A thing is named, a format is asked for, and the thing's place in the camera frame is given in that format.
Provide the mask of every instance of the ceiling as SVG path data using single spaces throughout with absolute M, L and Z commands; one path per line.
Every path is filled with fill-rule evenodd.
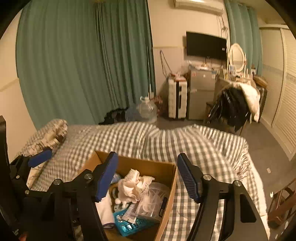
M 270 24 L 285 24 L 278 12 L 270 6 L 265 0 L 239 0 L 248 6 L 253 7 L 262 20 Z

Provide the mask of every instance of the brown bag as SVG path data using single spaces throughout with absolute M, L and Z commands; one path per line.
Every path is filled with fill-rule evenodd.
M 255 83 L 263 88 L 267 88 L 267 81 L 265 80 L 265 78 L 263 76 L 259 76 L 259 75 L 254 75 L 253 76 L 253 80 L 255 81 Z

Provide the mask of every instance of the air conditioner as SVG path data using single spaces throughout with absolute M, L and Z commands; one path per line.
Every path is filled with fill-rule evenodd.
M 175 8 L 185 8 L 221 15 L 224 3 L 217 0 L 174 0 Z

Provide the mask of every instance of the closet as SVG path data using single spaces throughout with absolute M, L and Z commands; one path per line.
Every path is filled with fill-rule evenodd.
M 268 81 L 261 120 L 291 160 L 296 153 L 296 40 L 286 25 L 266 24 L 260 31 L 262 75 Z

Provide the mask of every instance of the large clear plastic bottle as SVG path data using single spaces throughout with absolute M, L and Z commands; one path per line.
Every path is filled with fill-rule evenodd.
M 149 100 L 149 97 L 140 98 L 141 104 L 137 106 L 137 110 L 139 111 L 142 121 L 148 123 L 154 123 L 157 121 L 157 107 L 153 101 Z

